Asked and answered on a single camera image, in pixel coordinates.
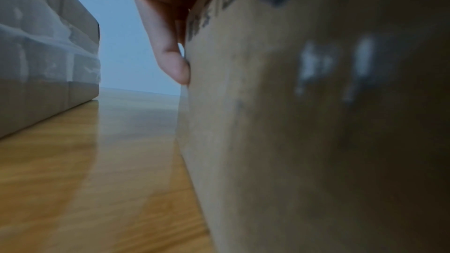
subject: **human hand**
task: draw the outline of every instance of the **human hand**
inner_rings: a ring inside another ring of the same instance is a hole
[[[159,67],[179,84],[189,84],[184,45],[186,17],[196,0],[135,0]]]

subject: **wall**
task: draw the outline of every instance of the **wall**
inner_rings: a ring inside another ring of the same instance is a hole
[[[159,70],[133,0],[80,0],[101,28],[102,87],[179,95]]]

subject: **clear packing tape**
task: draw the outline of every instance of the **clear packing tape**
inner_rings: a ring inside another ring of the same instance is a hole
[[[99,44],[45,0],[0,3],[0,79],[100,83]]]

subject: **brown cardboard box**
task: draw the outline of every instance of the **brown cardboard box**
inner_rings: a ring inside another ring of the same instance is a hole
[[[99,27],[78,0],[0,7],[0,137],[98,96]]]
[[[450,252],[450,0],[199,0],[178,140],[220,253]]]

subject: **wooden surface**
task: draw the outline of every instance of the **wooden surface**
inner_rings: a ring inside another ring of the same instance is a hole
[[[0,252],[210,253],[178,98],[102,90],[0,140]]]

